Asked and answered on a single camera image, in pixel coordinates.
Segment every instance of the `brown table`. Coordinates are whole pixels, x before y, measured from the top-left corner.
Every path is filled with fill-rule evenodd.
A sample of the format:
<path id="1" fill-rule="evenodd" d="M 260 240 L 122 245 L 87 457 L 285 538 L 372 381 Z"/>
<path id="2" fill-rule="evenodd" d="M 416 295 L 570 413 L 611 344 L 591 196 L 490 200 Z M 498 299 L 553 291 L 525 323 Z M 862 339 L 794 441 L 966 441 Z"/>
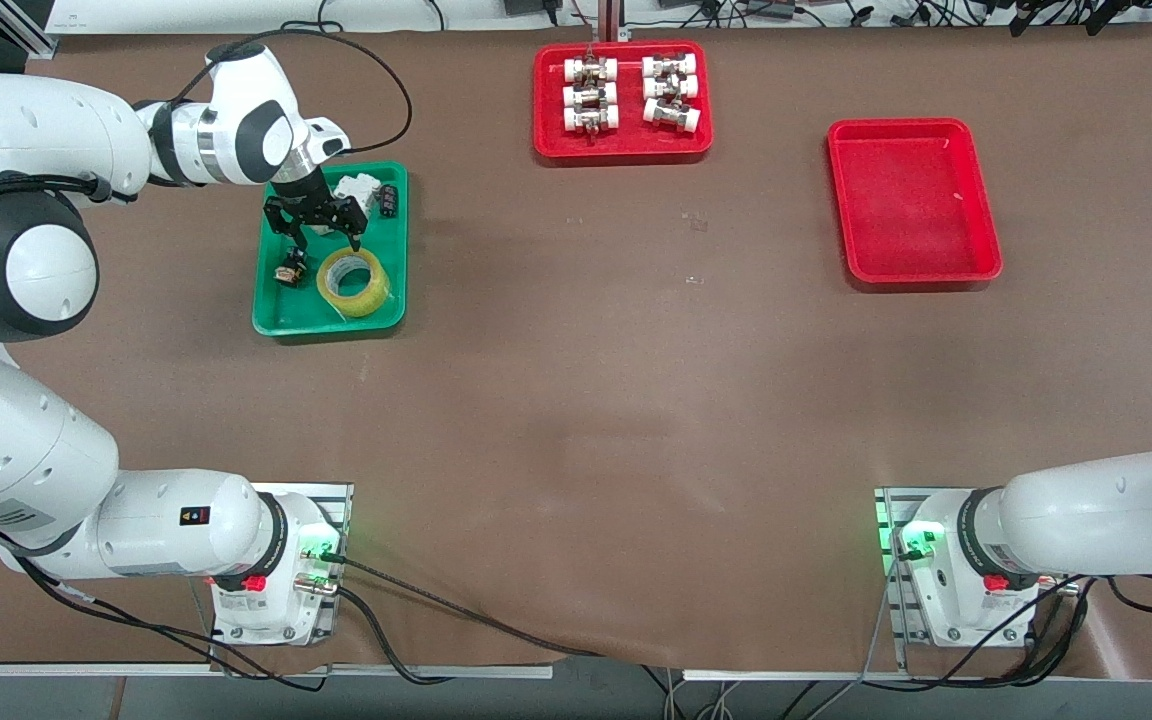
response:
<path id="1" fill-rule="evenodd" d="M 605 169 L 531 152 L 531 58 L 579 32 L 364 38 L 417 106 L 378 156 L 412 174 L 392 338 L 257 336 L 260 194 L 147 188 L 86 214 L 104 272 L 86 321 L 13 351 L 126 468 L 355 483 L 353 555 L 531 632 L 675 667 L 857 670 L 882 585 L 873 488 L 1152 450 L 1152 26 L 690 36 L 708 158 Z M 73 37 L 29 70 L 165 97 L 217 41 Z M 306 114 L 356 142 L 401 122 L 366 59 L 271 45 Z M 846 281 L 824 132 L 884 115 L 973 128 L 1006 260 L 986 291 Z M 182 579 L 93 588 L 197 624 Z M 364 589 L 408 661 L 553 657 Z M 1094 601 L 1062 673 L 1152 679 L 1152 617 Z M 381 661 L 351 612 L 273 655 Z M 0 661 L 182 659 L 0 568 Z"/>

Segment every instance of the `yellow tape roll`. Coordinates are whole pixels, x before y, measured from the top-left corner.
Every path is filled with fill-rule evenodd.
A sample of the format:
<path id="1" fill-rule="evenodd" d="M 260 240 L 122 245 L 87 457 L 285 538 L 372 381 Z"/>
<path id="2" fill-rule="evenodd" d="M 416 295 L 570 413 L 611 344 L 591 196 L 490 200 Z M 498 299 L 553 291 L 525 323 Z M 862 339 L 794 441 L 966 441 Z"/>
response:
<path id="1" fill-rule="evenodd" d="M 367 286 L 357 295 L 340 295 L 340 281 L 354 270 L 370 270 Z M 385 274 L 380 260 L 366 250 L 357 252 L 344 247 L 328 255 L 319 265 L 319 295 L 347 318 L 362 318 L 380 310 L 389 297 L 389 275 Z"/>

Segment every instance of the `red tray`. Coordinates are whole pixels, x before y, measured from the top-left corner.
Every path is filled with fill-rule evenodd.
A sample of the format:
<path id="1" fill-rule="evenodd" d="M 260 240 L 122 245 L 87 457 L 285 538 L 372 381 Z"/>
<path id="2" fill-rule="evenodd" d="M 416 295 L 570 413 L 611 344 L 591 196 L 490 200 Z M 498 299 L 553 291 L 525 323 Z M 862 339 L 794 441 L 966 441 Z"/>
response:
<path id="1" fill-rule="evenodd" d="M 559 164 L 650 164 L 699 160 L 714 141 L 708 114 L 708 70 L 705 54 L 695 41 L 596 41 L 594 55 L 615 58 L 617 107 L 621 127 L 599 132 L 593 142 L 584 132 L 563 128 L 563 60 L 585 54 L 588 44 L 547 45 L 536 53 L 532 82 L 532 142 L 536 152 Z M 654 127 L 643 119 L 643 58 L 677 53 L 696 54 L 700 94 L 689 104 L 700 111 L 696 132 Z"/>
<path id="2" fill-rule="evenodd" d="M 829 160 L 847 266 L 861 281 L 977 285 L 1002 272 L 972 131 L 960 120 L 840 120 Z"/>

